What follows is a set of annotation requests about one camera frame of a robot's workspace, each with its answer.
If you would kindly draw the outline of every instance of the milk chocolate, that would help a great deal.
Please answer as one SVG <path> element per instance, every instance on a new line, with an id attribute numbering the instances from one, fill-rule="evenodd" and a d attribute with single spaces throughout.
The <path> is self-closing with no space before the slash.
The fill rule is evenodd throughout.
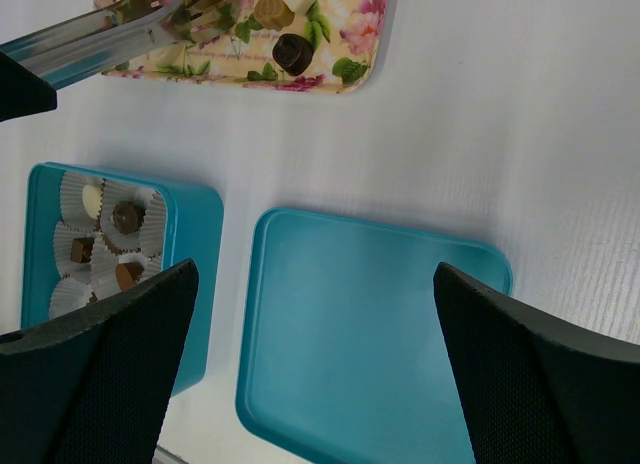
<path id="1" fill-rule="evenodd" d="M 122 292 L 134 287 L 140 280 L 144 267 L 138 262 L 127 262 L 116 266 L 116 281 Z"/>
<path id="2" fill-rule="evenodd" d="M 253 17 L 265 29 L 281 31 L 293 23 L 295 14 L 283 0 L 258 0 Z"/>
<path id="3" fill-rule="evenodd" d="M 86 264 L 91 261 L 93 252 L 93 237 L 78 237 L 71 242 L 71 262 Z"/>
<path id="4" fill-rule="evenodd" d="M 120 202 L 113 210 L 113 227 L 125 236 L 142 227 L 145 210 L 131 201 Z"/>
<path id="5" fill-rule="evenodd" d="M 313 46 L 304 37 L 283 34 L 273 48 L 273 59 L 287 74 L 295 77 L 307 70 L 313 53 Z"/>

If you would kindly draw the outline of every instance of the teal tray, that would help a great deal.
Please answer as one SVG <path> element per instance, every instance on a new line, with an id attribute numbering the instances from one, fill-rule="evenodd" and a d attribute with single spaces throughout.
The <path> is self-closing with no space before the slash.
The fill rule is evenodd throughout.
<path id="1" fill-rule="evenodd" d="M 474 462 L 433 299 L 446 261 L 503 293 L 469 240 L 290 209 L 255 231 L 236 410 L 312 462 Z"/>
<path id="2" fill-rule="evenodd" d="M 56 163 L 35 166 L 27 197 L 23 328 L 49 319 L 49 299 L 60 280 L 53 255 L 53 234 L 62 218 L 59 191 L 66 171 L 150 187 L 162 194 L 167 208 L 162 269 L 192 258 L 200 273 L 198 296 L 173 387 L 173 394 L 178 394 L 200 381 L 205 373 L 224 213 L 220 196 L 210 187 L 194 182 Z"/>

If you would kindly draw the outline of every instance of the dark chocolate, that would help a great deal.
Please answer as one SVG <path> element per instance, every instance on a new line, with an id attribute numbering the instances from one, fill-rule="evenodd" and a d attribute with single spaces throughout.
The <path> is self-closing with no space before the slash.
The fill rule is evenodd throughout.
<path id="1" fill-rule="evenodd" d="M 140 280 L 144 267 L 138 262 L 127 262 L 116 266 L 116 281 L 122 292 L 134 287 Z"/>
<path id="2" fill-rule="evenodd" d="M 71 242 L 71 262 L 86 264 L 91 261 L 93 252 L 93 237 L 78 237 Z"/>
<path id="3" fill-rule="evenodd" d="M 113 210 L 113 227 L 125 236 L 142 227 L 145 210 L 131 201 L 122 201 Z"/>
<path id="4" fill-rule="evenodd" d="M 273 48 L 273 59 L 291 76 L 299 76 L 311 65 L 314 49 L 296 34 L 283 34 Z"/>

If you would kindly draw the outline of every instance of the square chocolate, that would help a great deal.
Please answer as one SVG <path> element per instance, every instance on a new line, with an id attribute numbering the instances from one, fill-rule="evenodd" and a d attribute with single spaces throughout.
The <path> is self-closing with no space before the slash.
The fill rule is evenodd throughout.
<path id="1" fill-rule="evenodd" d="M 78 264 L 86 264 L 91 261 L 91 253 L 93 252 L 93 237 L 78 237 L 71 243 L 72 262 Z"/>

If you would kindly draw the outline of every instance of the mesh surface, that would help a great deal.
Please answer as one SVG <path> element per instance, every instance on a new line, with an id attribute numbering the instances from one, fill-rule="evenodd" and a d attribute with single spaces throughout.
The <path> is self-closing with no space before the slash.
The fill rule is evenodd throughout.
<path id="1" fill-rule="evenodd" d="M 197 292 L 180 271 L 108 321 L 47 462 L 151 462 Z"/>
<path id="2" fill-rule="evenodd" d="M 56 91 L 8 56 L 0 53 L 0 122 L 57 107 Z"/>
<path id="3" fill-rule="evenodd" d="M 435 296 L 477 462 L 578 462 L 526 328 L 447 268 Z"/>

